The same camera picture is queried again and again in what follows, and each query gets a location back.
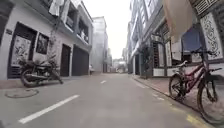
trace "drain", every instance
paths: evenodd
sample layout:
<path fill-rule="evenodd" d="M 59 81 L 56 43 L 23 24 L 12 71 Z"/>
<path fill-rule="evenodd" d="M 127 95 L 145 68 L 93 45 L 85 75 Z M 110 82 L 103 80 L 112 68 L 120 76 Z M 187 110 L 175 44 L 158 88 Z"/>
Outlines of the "drain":
<path fill-rule="evenodd" d="M 35 96 L 39 93 L 37 89 L 18 89 L 10 90 L 5 93 L 5 96 L 8 98 L 27 98 Z"/>

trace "motorcycle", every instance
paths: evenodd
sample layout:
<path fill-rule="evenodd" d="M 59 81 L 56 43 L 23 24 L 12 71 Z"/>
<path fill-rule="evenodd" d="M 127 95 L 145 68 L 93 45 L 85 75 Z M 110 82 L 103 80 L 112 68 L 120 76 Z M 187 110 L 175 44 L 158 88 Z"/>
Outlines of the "motorcycle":
<path fill-rule="evenodd" d="M 50 57 L 43 62 L 27 61 L 24 58 L 19 60 L 21 70 L 21 82 L 25 87 L 36 87 L 43 81 L 57 79 L 63 84 L 59 74 L 57 73 L 57 64 L 53 60 L 56 55 Z"/>

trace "door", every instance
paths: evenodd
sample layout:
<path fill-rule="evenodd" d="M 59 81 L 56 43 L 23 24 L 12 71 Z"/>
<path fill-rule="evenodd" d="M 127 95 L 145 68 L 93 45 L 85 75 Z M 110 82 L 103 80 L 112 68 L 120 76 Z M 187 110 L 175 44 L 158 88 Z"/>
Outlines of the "door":
<path fill-rule="evenodd" d="M 61 76 L 69 76 L 70 69 L 70 54 L 71 48 L 67 45 L 62 45 L 62 53 L 61 53 Z"/>
<path fill-rule="evenodd" d="M 33 59 L 37 31 L 17 23 L 11 42 L 8 61 L 8 78 L 19 78 L 18 58 Z"/>
<path fill-rule="evenodd" d="M 88 75 L 89 54 L 74 45 L 72 56 L 72 76 Z"/>

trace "sky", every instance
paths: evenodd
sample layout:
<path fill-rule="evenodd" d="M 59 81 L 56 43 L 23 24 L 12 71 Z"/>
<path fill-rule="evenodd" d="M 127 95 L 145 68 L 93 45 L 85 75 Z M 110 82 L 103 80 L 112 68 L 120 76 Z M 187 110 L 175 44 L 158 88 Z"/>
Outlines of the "sky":
<path fill-rule="evenodd" d="M 130 0 L 83 0 L 83 2 L 91 17 L 105 17 L 112 57 L 121 58 L 122 50 L 127 44 Z"/>

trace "asphalt road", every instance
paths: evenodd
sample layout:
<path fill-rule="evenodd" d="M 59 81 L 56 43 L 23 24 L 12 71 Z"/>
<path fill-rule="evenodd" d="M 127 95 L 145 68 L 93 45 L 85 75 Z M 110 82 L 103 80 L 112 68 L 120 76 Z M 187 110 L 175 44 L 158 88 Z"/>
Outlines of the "asphalt road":
<path fill-rule="evenodd" d="M 80 77 L 35 88 L 28 98 L 0 91 L 0 128 L 209 128 L 191 109 L 128 75 Z"/>

